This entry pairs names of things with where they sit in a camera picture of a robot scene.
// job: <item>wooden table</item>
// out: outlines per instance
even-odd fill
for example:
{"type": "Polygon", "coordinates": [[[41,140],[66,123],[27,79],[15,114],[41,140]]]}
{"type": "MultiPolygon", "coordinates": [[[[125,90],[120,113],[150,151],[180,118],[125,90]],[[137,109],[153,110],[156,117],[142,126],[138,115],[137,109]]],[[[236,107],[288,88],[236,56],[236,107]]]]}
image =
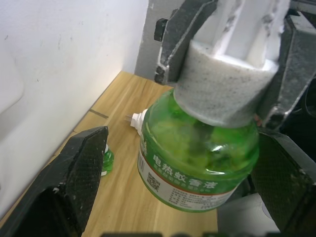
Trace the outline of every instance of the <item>wooden table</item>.
{"type": "Polygon", "coordinates": [[[169,89],[121,72],[70,134],[69,137],[106,125],[109,127],[108,144],[115,154],[113,171],[101,177],[83,237],[99,237],[104,232],[159,232],[166,237],[183,232],[201,236],[203,232],[217,231],[216,210],[206,213],[175,210],[156,199],[138,174],[139,135],[125,116],[142,112],[169,89]]]}

